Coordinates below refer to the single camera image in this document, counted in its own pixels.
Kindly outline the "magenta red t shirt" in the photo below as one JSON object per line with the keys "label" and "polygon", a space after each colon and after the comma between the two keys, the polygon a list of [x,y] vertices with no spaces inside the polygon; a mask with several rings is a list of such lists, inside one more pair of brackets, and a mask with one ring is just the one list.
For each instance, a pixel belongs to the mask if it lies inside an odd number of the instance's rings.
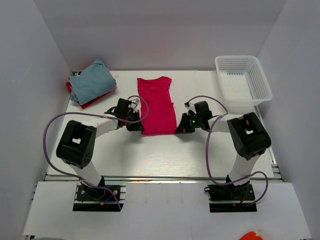
{"label": "magenta red t shirt", "polygon": [[172,135],[177,128],[174,103],[170,96],[172,79],[161,76],[156,79],[137,79],[141,101],[142,135]]}

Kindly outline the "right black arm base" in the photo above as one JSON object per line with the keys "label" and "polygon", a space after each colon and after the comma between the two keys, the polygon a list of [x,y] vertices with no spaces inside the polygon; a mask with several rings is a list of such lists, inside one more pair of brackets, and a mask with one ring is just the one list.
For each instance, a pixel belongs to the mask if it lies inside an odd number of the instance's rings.
{"label": "right black arm base", "polygon": [[253,186],[217,185],[206,186],[210,213],[253,213],[257,212]]}

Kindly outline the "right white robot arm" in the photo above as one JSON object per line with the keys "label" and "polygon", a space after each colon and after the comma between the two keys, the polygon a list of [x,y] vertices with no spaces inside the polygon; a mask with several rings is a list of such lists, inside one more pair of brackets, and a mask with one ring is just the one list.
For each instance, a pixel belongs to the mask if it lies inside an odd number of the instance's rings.
{"label": "right white robot arm", "polygon": [[[271,138],[254,112],[240,117],[226,119],[228,111],[222,115],[213,115],[206,101],[195,104],[189,101],[184,104],[187,112],[182,114],[181,121],[174,131],[178,134],[192,134],[196,129],[207,132],[205,143],[205,164],[211,181],[218,186],[226,186],[226,195],[236,200],[244,193],[250,177],[258,174],[252,172],[256,162],[271,146]],[[229,133],[236,157],[233,167],[225,178],[225,183],[218,183],[212,177],[209,163],[210,138],[214,132]]]}

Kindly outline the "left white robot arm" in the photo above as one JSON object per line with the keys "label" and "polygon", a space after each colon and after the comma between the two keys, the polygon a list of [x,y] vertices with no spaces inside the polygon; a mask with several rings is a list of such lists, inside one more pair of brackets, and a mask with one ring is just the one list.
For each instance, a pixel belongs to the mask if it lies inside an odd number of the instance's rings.
{"label": "left white robot arm", "polygon": [[137,109],[141,101],[137,96],[120,98],[117,105],[102,116],[86,122],[70,120],[64,129],[56,156],[75,171],[81,183],[89,187],[90,196],[96,200],[106,193],[105,180],[92,163],[96,138],[124,127],[129,132],[142,132],[143,117]]}

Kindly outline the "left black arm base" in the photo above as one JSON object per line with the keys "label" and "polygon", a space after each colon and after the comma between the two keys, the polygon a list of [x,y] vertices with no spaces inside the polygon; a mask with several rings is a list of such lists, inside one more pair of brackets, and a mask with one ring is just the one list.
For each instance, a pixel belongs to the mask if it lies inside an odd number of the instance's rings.
{"label": "left black arm base", "polygon": [[115,198],[105,189],[78,184],[72,207],[73,212],[120,212]]}

